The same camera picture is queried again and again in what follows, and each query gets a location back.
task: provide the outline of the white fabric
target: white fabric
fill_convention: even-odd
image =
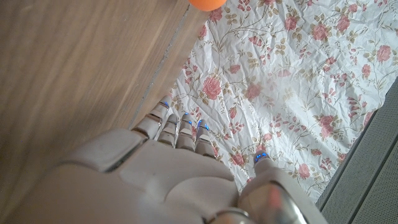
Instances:
[[[397,1],[233,0],[172,90],[239,189],[265,149],[315,202],[397,76]]]

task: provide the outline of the gray fabric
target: gray fabric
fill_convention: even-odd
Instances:
[[[329,223],[398,221],[398,156],[394,147],[397,138],[396,80],[386,96],[386,102],[374,115],[316,203]]]

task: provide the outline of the robot finger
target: robot finger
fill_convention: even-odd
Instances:
[[[162,132],[159,134],[157,141],[174,147],[176,133],[177,133],[177,116],[175,114],[171,114],[167,119]]]
[[[192,140],[192,118],[188,113],[185,113],[181,118],[180,131],[175,147],[177,149],[194,151],[195,145]]]
[[[163,119],[169,110],[171,97],[165,96],[160,100],[154,109],[145,115],[145,117],[132,129],[153,139],[162,125]]]
[[[209,127],[204,119],[198,122],[198,131],[197,131],[197,141],[195,152],[197,154],[201,154],[203,156],[208,156],[210,158],[216,158],[213,150],[213,146],[211,145],[209,134]]]

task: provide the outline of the wooden panel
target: wooden panel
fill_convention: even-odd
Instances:
[[[187,8],[186,0],[0,2],[0,221],[66,152],[128,126]],[[171,50],[192,47],[177,37]]]
[[[178,36],[181,39],[187,40],[187,42],[194,42],[197,40],[201,28],[205,25],[209,13],[201,12],[192,6],[189,8],[188,12],[187,18],[181,26],[181,32],[178,33]],[[163,96],[169,94],[170,88],[164,88],[164,86],[173,86],[175,80],[180,75],[182,65],[187,60],[192,46],[177,43],[178,40],[175,41],[174,48],[169,52],[169,59],[162,65],[159,76],[156,78],[153,87],[149,91],[148,96],[150,97],[145,99],[145,104],[139,108],[139,112],[137,116],[135,116],[135,119],[132,120],[129,128],[133,128],[145,114],[151,111],[157,99],[161,99]]]

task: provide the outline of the floral bedsheet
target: floral bedsheet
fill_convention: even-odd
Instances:
[[[316,202],[397,76],[397,8],[397,0],[228,1],[182,68],[174,113],[208,121],[239,189],[263,149]]]

